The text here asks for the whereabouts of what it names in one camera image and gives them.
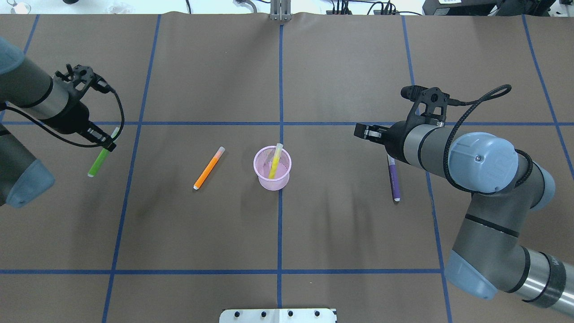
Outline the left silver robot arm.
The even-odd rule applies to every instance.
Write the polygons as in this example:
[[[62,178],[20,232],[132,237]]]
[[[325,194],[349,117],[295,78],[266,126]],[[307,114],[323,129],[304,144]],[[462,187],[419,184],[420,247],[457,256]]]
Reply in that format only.
[[[101,148],[111,153],[125,126],[125,113],[117,91],[85,65],[66,65],[66,72],[50,76],[5,38],[0,40],[1,110],[26,118],[49,135],[80,148]],[[112,93],[120,125],[111,134],[90,120],[82,102],[94,89]],[[7,127],[1,127],[1,204],[19,209],[55,184],[55,177]]]

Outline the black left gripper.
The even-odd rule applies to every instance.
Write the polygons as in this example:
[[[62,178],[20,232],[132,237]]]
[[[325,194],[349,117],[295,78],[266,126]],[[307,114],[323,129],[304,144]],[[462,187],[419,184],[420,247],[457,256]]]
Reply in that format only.
[[[49,126],[59,134],[81,134],[87,131],[88,141],[111,153],[117,146],[117,127],[109,135],[89,121],[89,110],[81,101],[67,104],[64,110],[49,119]]]

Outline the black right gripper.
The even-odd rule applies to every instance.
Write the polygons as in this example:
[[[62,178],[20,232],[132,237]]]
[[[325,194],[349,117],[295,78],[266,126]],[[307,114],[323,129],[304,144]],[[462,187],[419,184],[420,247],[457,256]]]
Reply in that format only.
[[[391,127],[357,123],[353,135],[373,143],[383,144],[391,157],[404,157],[404,141],[409,132],[406,121],[396,122]]]

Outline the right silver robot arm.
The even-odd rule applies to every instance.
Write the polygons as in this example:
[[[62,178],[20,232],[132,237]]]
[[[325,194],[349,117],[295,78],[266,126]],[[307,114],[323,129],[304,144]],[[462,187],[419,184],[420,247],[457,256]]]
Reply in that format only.
[[[547,170],[503,138],[483,131],[456,134],[441,123],[357,123],[353,134],[471,194],[444,269],[451,284],[476,298],[505,292],[573,316],[573,266],[518,242],[527,215],[554,197]]]

